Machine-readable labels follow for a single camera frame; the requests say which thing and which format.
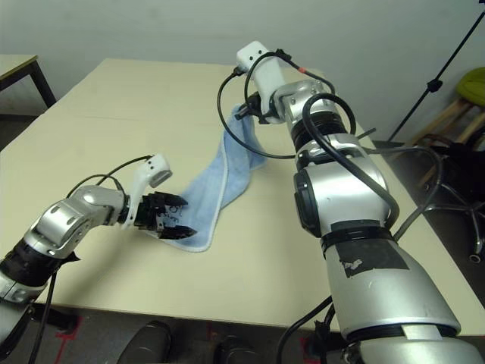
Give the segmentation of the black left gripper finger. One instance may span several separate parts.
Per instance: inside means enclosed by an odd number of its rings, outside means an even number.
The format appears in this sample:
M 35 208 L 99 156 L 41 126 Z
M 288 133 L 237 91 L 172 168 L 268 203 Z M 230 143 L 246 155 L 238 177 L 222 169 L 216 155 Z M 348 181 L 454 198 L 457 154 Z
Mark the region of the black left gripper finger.
M 164 226 L 158 232 L 158 238 L 162 240 L 181 240 L 191 237 L 197 233 L 196 230 L 188 226 L 176 225 L 173 227 Z
M 162 192 L 156 192 L 155 195 L 158 199 L 158 202 L 163 206 L 178 207 L 188 205 L 188 202 L 182 196 Z

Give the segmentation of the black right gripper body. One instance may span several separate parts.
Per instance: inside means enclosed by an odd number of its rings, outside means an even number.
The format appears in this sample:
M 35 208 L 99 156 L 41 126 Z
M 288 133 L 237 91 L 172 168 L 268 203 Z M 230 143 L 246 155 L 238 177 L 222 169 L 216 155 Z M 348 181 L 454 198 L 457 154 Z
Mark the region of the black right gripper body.
M 266 114 L 261 109 L 261 97 L 259 93 L 251 94 L 246 100 L 247 114 L 258 119 L 259 124 L 270 124 L 269 117 L 273 114 L 268 111 Z

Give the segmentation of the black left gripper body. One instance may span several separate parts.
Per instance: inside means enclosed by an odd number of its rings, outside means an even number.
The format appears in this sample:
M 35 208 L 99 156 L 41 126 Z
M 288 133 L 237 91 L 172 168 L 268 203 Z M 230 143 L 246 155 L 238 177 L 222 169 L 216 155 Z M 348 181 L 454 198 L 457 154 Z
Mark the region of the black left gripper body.
M 167 193 L 158 191 L 143 195 L 137 211 L 127 213 L 127 222 L 142 231 L 153 233 L 157 238 L 162 238 L 164 223 L 158 219 L 166 213 L 167 196 Z

